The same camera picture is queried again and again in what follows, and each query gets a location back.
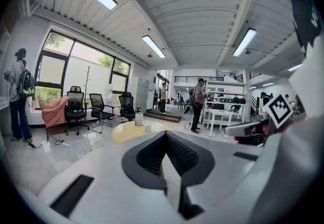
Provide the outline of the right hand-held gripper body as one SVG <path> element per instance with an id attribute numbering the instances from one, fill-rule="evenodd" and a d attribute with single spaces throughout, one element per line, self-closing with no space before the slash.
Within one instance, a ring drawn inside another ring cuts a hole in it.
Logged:
<path id="1" fill-rule="evenodd" d="M 292 117 L 293 109 L 287 101 L 286 97 L 278 94 L 265 105 L 265 112 L 260 112 L 256 121 L 262 123 L 261 127 L 257 128 L 257 134 L 253 135 L 257 141 L 257 146 L 265 145 L 268 137 L 278 133 L 284 124 Z"/>

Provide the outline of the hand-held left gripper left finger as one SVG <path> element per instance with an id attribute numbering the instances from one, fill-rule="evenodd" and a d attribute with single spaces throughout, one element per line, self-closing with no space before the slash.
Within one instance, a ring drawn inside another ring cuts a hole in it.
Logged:
<path id="1" fill-rule="evenodd" d="M 122 169 L 122 157 L 130 148 L 154 137 L 140 136 L 98 148 L 53 177 L 38 198 L 51 205 L 80 175 L 92 177 L 69 220 L 78 224 L 184 224 L 161 190 L 139 187 Z"/>

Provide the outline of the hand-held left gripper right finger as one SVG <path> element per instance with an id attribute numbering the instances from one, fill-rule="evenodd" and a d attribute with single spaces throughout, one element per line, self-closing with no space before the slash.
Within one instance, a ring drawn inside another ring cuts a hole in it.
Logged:
<path id="1" fill-rule="evenodd" d="M 240 155 L 236 156 L 235 153 L 245 153 L 257 159 L 261 154 L 261 148 L 225 142 L 224 140 L 201 138 L 180 131 L 174 133 L 208 149 L 214 157 L 215 166 L 205 181 L 187 188 L 189 204 L 198 206 L 198 210 L 202 212 L 195 213 L 189 219 L 186 219 L 182 213 L 179 214 L 186 223 L 204 223 L 206 221 L 201 220 L 201 218 L 207 213 L 213 212 L 212 204 L 220 202 L 237 187 L 255 164 L 255 160 L 248 160 Z"/>

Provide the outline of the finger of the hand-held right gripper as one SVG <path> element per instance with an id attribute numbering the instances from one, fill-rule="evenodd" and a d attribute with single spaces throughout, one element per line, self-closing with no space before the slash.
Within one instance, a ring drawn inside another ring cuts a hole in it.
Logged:
<path id="1" fill-rule="evenodd" d="M 260 121 L 251 121 L 227 126 L 224 132 L 228 136 L 248 137 L 257 134 L 258 127 L 261 127 L 260 132 L 262 133 L 262 123 Z"/>

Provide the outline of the white desk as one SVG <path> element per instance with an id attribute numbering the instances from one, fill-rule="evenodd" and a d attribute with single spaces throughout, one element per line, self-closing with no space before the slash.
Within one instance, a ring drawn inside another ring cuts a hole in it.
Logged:
<path id="1" fill-rule="evenodd" d="M 233 113 L 230 111 L 226 111 L 226 110 L 219 110 L 219 109 L 208 109 L 208 121 L 207 121 L 207 128 L 209 128 L 209 137 L 212 136 L 212 132 L 213 132 L 213 126 L 215 124 L 215 116 L 221 116 L 221 123 L 220 123 L 220 129 L 223 126 L 223 117 L 228 117 L 228 123 L 227 123 L 227 127 L 229 127 L 231 125 L 231 121 L 232 121 L 232 116 Z"/>

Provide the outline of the white metal shelf rack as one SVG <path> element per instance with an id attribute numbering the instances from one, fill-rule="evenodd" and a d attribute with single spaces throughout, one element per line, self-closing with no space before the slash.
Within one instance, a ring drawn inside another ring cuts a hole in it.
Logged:
<path id="1" fill-rule="evenodd" d="M 223 82 L 205 83 L 207 98 L 202 109 L 201 123 L 207 125 L 208 109 L 226 110 L 233 113 L 231 125 L 244 123 L 250 119 L 251 85 L 230 80 L 225 77 Z M 215 116 L 215 125 L 220 126 L 221 116 Z M 228 117 L 223 117 L 223 126 L 227 126 Z"/>

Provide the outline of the black mezzanine railing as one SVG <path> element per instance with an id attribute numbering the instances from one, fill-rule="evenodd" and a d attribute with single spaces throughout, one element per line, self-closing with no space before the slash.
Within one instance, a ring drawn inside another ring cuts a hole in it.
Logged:
<path id="1" fill-rule="evenodd" d="M 211 82 L 223 82 L 223 77 L 174 76 L 175 83 L 197 83 L 199 79 Z"/>

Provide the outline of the wooden steps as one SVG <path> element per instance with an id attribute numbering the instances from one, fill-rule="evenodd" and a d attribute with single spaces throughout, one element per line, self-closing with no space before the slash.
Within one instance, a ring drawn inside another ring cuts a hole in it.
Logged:
<path id="1" fill-rule="evenodd" d="M 144 116 L 173 123 L 178 123 L 181 120 L 181 116 L 179 115 L 161 114 L 160 112 L 156 113 L 153 111 L 144 113 Z"/>

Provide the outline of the black mesh office chair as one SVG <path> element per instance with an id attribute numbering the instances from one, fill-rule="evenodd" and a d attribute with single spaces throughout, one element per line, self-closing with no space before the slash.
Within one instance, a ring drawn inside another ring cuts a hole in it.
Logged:
<path id="1" fill-rule="evenodd" d="M 115 117 L 114 106 L 104 103 L 103 97 L 98 93 L 90 93 L 91 117 L 96 118 L 98 123 L 91 130 L 102 134 L 103 126 L 112 127 Z"/>

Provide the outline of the black swivel office chair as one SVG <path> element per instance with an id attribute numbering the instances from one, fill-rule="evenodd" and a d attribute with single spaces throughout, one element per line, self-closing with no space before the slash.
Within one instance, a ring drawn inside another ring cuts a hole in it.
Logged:
<path id="1" fill-rule="evenodd" d="M 135 114 L 138 113 L 141 107 L 134 105 L 134 98 L 130 92 L 122 92 L 119 96 L 120 102 L 120 116 L 126 118 L 128 121 L 133 121 Z"/>

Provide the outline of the black mesh chair with headrest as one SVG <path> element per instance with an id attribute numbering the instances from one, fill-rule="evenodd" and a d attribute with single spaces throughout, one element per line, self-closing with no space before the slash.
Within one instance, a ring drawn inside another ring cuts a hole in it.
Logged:
<path id="1" fill-rule="evenodd" d="M 76 127 L 76 135 L 79 136 L 79 130 L 81 127 L 86 127 L 88 130 L 90 127 L 84 123 L 87 112 L 84 108 L 84 93 L 81 91 L 79 86 L 72 86 L 67 92 L 69 98 L 65 111 L 65 119 L 68 126 L 65 129 L 66 135 L 68 135 L 68 129 L 72 126 Z"/>

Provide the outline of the person's black printed t-shirt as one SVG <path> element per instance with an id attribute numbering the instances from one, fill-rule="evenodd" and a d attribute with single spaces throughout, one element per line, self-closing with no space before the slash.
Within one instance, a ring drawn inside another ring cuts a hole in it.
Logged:
<path id="1" fill-rule="evenodd" d="M 324 116 L 324 0 L 291 0 L 303 65 L 290 83 L 309 118 Z"/>

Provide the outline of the pink cloth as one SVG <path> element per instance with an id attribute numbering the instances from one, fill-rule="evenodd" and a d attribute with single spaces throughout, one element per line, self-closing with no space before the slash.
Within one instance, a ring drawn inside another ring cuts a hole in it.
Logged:
<path id="1" fill-rule="evenodd" d="M 42 109 L 42 119 L 45 122 L 46 128 L 61 125 L 65 120 L 65 106 L 68 103 L 69 97 L 62 96 L 53 104 L 46 104 Z"/>

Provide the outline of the grey metal lockers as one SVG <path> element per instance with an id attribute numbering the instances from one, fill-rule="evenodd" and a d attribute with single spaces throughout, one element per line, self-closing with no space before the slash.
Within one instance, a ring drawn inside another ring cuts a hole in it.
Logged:
<path id="1" fill-rule="evenodd" d="M 131 95 L 135 111 L 147 111 L 149 81 L 144 78 L 133 77 L 131 82 Z"/>

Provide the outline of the wooden coat rack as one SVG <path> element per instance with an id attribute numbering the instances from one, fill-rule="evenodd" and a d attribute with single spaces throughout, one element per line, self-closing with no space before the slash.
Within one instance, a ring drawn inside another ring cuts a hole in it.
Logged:
<path id="1" fill-rule="evenodd" d="M 90 72 L 90 66 L 88 66 L 88 69 L 86 70 L 86 82 L 84 84 L 84 111 L 87 112 L 88 109 L 88 103 L 87 103 L 87 95 L 88 95 L 88 82 L 90 81 L 89 78 L 89 72 Z"/>

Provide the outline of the large black-framed window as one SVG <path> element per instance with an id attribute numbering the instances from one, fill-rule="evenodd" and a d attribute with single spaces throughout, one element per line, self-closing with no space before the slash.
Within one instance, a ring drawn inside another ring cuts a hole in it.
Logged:
<path id="1" fill-rule="evenodd" d="M 35 108 L 58 101 L 72 86 L 79 86 L 84 93 L 88 66 L 88 107 L 90 93 L 99 93 L 105 103 L 118 105 L 118 95 L 128 87 L 131 65 L 77 39 L 50 31 L 35 70 Z"/>

